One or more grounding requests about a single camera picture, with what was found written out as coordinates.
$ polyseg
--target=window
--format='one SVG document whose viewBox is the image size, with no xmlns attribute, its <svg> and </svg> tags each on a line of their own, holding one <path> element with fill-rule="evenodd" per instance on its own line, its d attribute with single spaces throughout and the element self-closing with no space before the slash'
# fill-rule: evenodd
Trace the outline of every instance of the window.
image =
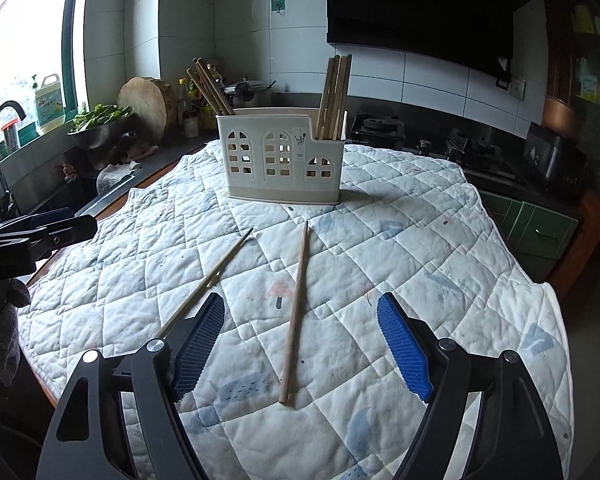
<svg viewBox="0 0 600 480">
<path fill-rule="evenodd" d="M 0 9 L 0 104 L 18 101 L 26 119 L 22 129 L 35 121 L 33 80 L 62 77 L 62 18 L 65 0 L 7 0 Z M 17 117 L 8 108 L 0 114 L 0 126 Z M 0 142 L 3 140 L 0 130 Z"/>
</svg>

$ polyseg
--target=white plastic basket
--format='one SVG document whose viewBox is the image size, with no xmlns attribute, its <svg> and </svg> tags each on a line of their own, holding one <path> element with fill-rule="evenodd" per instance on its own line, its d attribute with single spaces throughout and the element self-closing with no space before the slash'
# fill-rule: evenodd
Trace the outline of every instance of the white plastic basket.
<svg viewBox="0 0 600 480">
<path fill-rule="evenodd" d="M 230 197 L 339 202 L 344 140 L 313 138 L 317 108 L 238 108 L 217 119 Z"/>
</svg>

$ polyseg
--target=blue rubber pad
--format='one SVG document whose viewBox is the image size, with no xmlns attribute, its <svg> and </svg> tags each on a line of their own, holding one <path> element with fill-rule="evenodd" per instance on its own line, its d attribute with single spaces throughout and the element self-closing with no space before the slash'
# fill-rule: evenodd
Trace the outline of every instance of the blue rubber pad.
<svg viewBox="0 0 600 480">
<path fill-rule="evenodd" d="M 407 388 L 420 400 L 428 402 L 433 394 L 433 385 L 429 380 L 427 357 L 398 308 L 401 308 L 400 305 L 394 304 L 390 295 L 383 294 L 378 300 L 378 325 Z"/>
<path fill-rule="evenodd" d="M 177 354 L 171 383 L 177 400 L 181 400 L 195 389 L 223 325 L 224 300 L 217 296 L 193 327 L 187 342 Z"/>
</svg>

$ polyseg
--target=white quilted blanket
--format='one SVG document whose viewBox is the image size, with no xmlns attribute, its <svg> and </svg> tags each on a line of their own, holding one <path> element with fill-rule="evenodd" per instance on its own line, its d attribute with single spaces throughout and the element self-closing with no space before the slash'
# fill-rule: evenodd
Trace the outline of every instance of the white quilted blanket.
<svg viewBox="0 0 600 480">
<path fill-rule="evenodd" d="M 307 306 L 297 393 L 285 407 L 278 377 L 304 220 Z M 388 291 L 469 352 L 522 355 L 567 475 L 573 385 L 558 302 L 521 270 L 475 187 L 445 160 L 347 146 L 341 203 L 288 206 L 228 198 L 212 142 L 132 189 L 93 240 L 66 250 L 32 286 L 19 333 L 33 370 L 59 397 L 85 349 L 136 350 L 250 227 L 214 287 L 227 306 L 222 333 L 177 407 L 210 478 L 391 478 L 425 405 L 407 390 L 377 324 L 377 299 Z M 471 396 L 446 478 L 461 475 L 478 404 Z M 131 396 L 125 407 L 138 468 L 150 476 Z"/>
</svg>

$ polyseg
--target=faucet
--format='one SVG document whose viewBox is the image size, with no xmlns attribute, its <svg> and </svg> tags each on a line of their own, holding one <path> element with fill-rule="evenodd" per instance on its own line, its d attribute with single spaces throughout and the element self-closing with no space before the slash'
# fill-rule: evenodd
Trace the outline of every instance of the faucet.
<svg viewBox="0 0 600 480">
<path fill-rule="evenodd" d="M 5 101 L 0 105 L 0 112 L 4 108 L 11 107 L 13 110 L 17 112 L 20 120 L 23 121 L 26 118 L 26 113 L 24 113 L 24 109 L 22 105 L 17 101 Z M 21 216 L 20 208 L 17 205 L 16 198 L 11 193 L 8 188 L 8 182 L 6 181 L 6 177 L 2 171 L 0 166 L 0 184 L 2 185 L 2 191 L 4 191 L 4 195 L 0 199 L 0 216 L 3 220 L 8 220 L 14 218 L 15 216 Z"/>
</svg>

